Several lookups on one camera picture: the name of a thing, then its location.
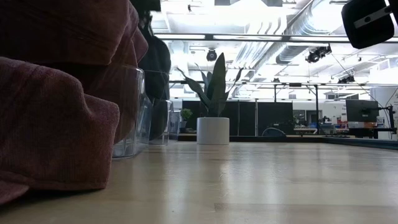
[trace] red fabric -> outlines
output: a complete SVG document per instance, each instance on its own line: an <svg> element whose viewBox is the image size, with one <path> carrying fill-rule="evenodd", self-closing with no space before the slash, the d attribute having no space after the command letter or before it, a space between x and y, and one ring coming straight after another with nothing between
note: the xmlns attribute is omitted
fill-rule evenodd
<svg viewBox="0 0 398 224"><path fill-rule="evenodd" d="M128 0L0 1L0 55L32 63L137 65L147 43Z"/></svg>
<svg viewBox="0 0 398 224"><path fill-rule="evenodd" d="M29 190L29 187L22 184L7 183L0 180L0 205L7 203Z"/></svg>
<svg viewBox="0 0 398 224"><path fill-rule="evenodd" d="M105 188L116 104L84 94L64 72L2 57L0 102L0 180L32 189Z"/></svg>
<svg viewBox="0 0 398 224"><path fill-rule="evenodd" d="M0 1L0 56L63 70L83 83L85 93L117 103L119 142L133 128L138 110L124 112L123 94L137 83L121 88L123 72L107 65L137 66L148 48L138 23L129 0Z"/></svg>

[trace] wooden table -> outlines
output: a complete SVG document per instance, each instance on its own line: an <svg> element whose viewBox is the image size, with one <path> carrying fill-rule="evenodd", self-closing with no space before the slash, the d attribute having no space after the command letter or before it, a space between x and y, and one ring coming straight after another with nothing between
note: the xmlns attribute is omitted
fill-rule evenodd
<svg viewBox="0 0 398 224"><path fill-rule="evenodd" d="M180 142L114 161L105 190L0 207L0 223L397 223L397 173L382 149Z"/></svg>

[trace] white planter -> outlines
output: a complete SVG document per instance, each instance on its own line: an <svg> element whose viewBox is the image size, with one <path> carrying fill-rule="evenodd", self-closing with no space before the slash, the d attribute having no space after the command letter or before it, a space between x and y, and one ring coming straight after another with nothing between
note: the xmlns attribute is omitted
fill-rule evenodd
<svg viewBox="0 0 398 224"><path fill-rule="evenodd" d="M228 145L229 118L198 118L197 143Z"/></svg>

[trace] small potted plant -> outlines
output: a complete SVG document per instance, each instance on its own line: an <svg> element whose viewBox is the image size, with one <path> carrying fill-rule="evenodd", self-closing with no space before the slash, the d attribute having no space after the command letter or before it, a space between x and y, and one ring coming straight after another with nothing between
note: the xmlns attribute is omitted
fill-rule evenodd
<svg viewBox="0 0 398 224"><path fill-rule="evenodd" d="M222 53L214 66L213 73L208 72L205 75L201 73L204 90L195 80L188 78L181 69L177 68L185 77L189 87L198 94L200 101L205 105L207 116L197 119L197 143L211 145L229 144L229 118L221 118L228 99L229 92L235 86L235 83L241 78L242 68L239 69L234 84L226 91L226 67L225 57Z"/></svg>
<svg viewBox="0 0 398 224"><path fill-rule="evenodd" d="M181 122L180 122L180 128L185 128L187 125L188 119L192 116L192 111L190 109L183 109L181 111Z"/></svg>

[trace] snake plant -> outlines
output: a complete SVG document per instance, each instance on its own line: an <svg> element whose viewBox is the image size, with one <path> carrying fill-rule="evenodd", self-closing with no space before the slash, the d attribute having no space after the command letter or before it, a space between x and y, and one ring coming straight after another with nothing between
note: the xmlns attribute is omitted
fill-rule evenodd
<svg viewBox="0 0 398 224"><path fill-rule="evenodd" d="M226 100L228 99L229 92L235 86L236 82L241 78L243 68L239 69L238 74L236 75L235 82L230 87L230 89L226 92L226 67L225 67L225 57L224 53L222 53L214 66L213 73L208 72L205 75L201 71L201 77L205 84L204 91L202 86L196 82L195 80L187 77L181 69L177 68L182 75L185 77L185 81L189 85L189 87L198 94L200 101L205 105L207 109L207 117L220 117L221 112L223 112L226 104Z"/></svg>

